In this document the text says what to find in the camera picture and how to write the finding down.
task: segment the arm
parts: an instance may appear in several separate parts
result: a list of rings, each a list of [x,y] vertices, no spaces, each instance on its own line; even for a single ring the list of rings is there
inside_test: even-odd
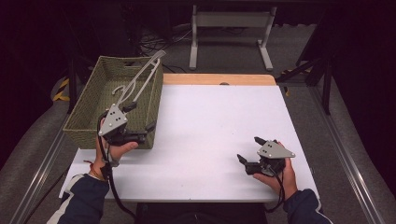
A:
[[[283,204],[283,210],[288,213],[288,222],[292,224],[332,223],[321,214],[321,204],[312,189],[296,191]]]
[[[130,142],[120,147],[110,147],[110,155],[119,160],[123,154],[137,147]],[[101,167],[105,166],[99,141],[96,140],[96,158],[91,170],[85,175],[76,175],[64,191],[61,207],[52,215],[48,223],[99,223],[103,214],[108,182],[103,179]]]
[[[305,189],[303,191],[297,189],[296,177],[291,166],[291,159],[286,158],[285,163],[286,166],[283,170],[285,204],[283,209],[288,213],[288,222],[290,224],[332,223],[319,212],[321,205],[312,189]],[[254,174],[253,177],[268,185],[279,194],[280,185],[275,177],[262,174]]]

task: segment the black cable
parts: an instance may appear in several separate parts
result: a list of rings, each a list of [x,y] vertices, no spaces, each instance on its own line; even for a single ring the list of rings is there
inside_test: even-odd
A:
[[[169,66],[166,66],[165,64],[163,64],[163,67],[167,68],[169,71],[171,71],[172,73],[175,73],[174,70],[172,70]]]
[[[282,180],[280,180],[279,176],[277,176],[276,172],[272,169],[272,167],[269,167],[269,170],[274,174],[274,177],[276,178],[277,182],[280,185],[279,198],[278,198],[276,206],[273,208],[270,208],[270,209],[267,209],[264,206],[265,212],[273,213],[283,202],[285,202],[285,189],[283,188],[283,171],[282,171]]]
[[[164,49],[167,49],[167,48],[171,47],[172,45],[182,41],[190,32],[191,32],[191,30],[189,30],[186,34],[182,35],[181,38],[179,38],[177,40],[173,40],[171,42],[165,41],[162,38],[158,38],[157,36],[155,36],[153,34],[148,34],[142,38],[144,40],[139,42],[139,46],[147,49],[147,50],[143,50],[144,53],[150,53],[154,50],[161,50],[161,49],[164,50]]]
[[[175,73],[175,71],[173,71],[172,69],[170,69],[171,67],[178,68],[178,69],[180,69],[181,71],[183,71],[183,73],[187,73],[186,70],[184,70],[182,67],[179,67],[179,66],[164,65],[164,64],[163,64],[163,66],[166,67],[167,69],[169,69],[169,70],[170,70],[171,72],[173,72],[173,73]]]
[[[56,179],[55,183],[53,183],[51,185],[51,187],[49,188],[49,190],[47,190],[47,192],[44,194],[44,196],[40,199],[40,201],[38,201],[38,203],[35,205],[35,207],[32,209],[32,211],[29,213],[29,215],[27,216],[27,218],[24,220],[23,224],[26,224],[29,219],[32,217],[32,215],[35,213],[35,210],[37,210],[37,208],[40,206],[40,204],[42,204],[44,202],[44,200],[47,198],[47,196],[50,194],[50,192],[53,190],[53,188],[55,188],[55,186],[59,183],[59,181],[62,179],[62,177],[64,177],[67,172],[70,169],[70,165],[67,166],[67,168],[64,170],[64,172],[58,177],[58,179]]]
[[[98,120],[98,124],[97,124],[97,132],[98,132],[98,133],[99,133],[99,131],[100,131],[102,119],[106,117],[107,112],[108,112],[108,111],[106,111],[106,112],[103,113],[101,116],[99,116],[99,120]],[[111,155],[110,155],[110,154],[109,154],[109,155],[106,155],[105,149],[104,149],[103,143],[102,143],[102,138],[101,138],[101,136],[99,136],[99,134],[98,134],[97,136],[98,136],[98,141],[99,141],[99,147],[100,147],[100,150],[101,150],[101,152],[102,152],[102,156],[103,156],[103,158],[105,159],[106,166],[110,166],[110,164],[109,164],[110,161],[109,161],[109,159],[108,159],[108,156],[111,156]],[[108,169],[108,171],[109,171],[109,173],[108,173],[108,182],[110,183],[111,191],[113,192],[114,199],[116,200],[117,205],[119,206],[119,208],[120,208],[123,212],[129,214],[129,215],[134,219],[134,221],[136,221],[136,220],[137,220],[137,217],[136,217],[136,215],[134,214],[134,212],[132,212],[131,210],[129,210],[128,208],[126,208],[126,207],[122,204],[122,201],[120,200],[119,194],[117,193],[117,190],[116,190],[116,186],[114,185],[113,168],[110,166],[110,169]]]
[[[220,29],[222,32],[227,33],[229,35],[241,35],[246,30],[245,27],[243,28],[227,28],[227,29]]]
[[[224,220],[221,220],[218,217],[212,217],[208,214],[200,213],[200,212],[188,212],[188,213],[181,214],[180,216],[172,219],[169,223],[185,223],[187,220],[190,220],[191,217],[196,218],[196,223],[201,223],[200,221],[203,221],[204,223],[209,223],[209,224],[224,224],[224,223],[226,223]]]

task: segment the wooden table edge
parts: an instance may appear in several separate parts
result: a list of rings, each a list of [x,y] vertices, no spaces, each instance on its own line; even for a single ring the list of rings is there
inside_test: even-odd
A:
[[[185,74],[164,73],[164,85],[242,85],[242,86],[275,86],[271,75],[262,74]]]

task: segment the metal frame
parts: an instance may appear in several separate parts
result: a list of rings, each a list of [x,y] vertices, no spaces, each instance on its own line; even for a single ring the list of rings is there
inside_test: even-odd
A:
[[[348,148],[343,144],[337,127],[332,120],[332,117],[326,113],[321,106],[320,93],[315,87],[308,87],[318,112],[321,115],[324,123],[326,124],[329,133],[332,136],[332,142],[335,146],[335,153],[337,154],[341,164],[344,167],[346,176],[349,179],[350,185],[356,193],[356,196],[361,204],[361,208],[366,215],[367,221],[372,224],[385,224],[384,219],[377,210],[373,197],[370,194],[361,173],[353,161]]]
[[[276,7],[272,7],[270,12],[207,12],[197,11],[197,6],[192,9],[192,42],[190,54],[190,70],[197,67],[198,54],[198,27],[261,27],[265,28],[264,36],[259,39],[258,45],[262,60],[267,71],[274,69],[268,50],[266,48],[268,37],[271,33],[272,24],[276,14]]]
[[[64,121],[59,129],[58,133],[56,134],[55,139],[52,142],[52,145],[47,152],[46,157],[41,162],[40,167],[38,168],[35,176],[29,186],[29,189],[26,190],[20,205],[18,206],[17,210],[15,211],[10,224],[15,223],[23,223],[27,216],[29,215],[30,210],[35,202],[35,199],[38,196],[41,188],[43,187],[44,183],[46,182],[47,176],[50,173],[50,169],[53,163],[56,160],[56,157],[59,154],[59,151],[64,147],[64,131],[62,127],[67,121],[69,115],[64,117]]]

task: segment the wrist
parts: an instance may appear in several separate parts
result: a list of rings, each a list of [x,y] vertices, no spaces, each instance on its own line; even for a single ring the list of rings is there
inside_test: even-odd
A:
[[[92,177],[98,179],[98,180],[106,181],[106,180],[103,178],[102,171],[101,171],[101,169],[100,169],[100,168],[103,167],[103,166],[105,166],[105,164],[104,164],[103,162],[97,162],[97,161],[95,161],[94,163],[91,163],[91,164],[90,164],[91,170],[88,172],[88,174],[89,174],[90,176],[92,176]]]
[[[291,196],[293,196],[293,194],[295,194],[295,192],[297,191],[298,191],[297,189],[285,190],[285,201],[289,199]]]

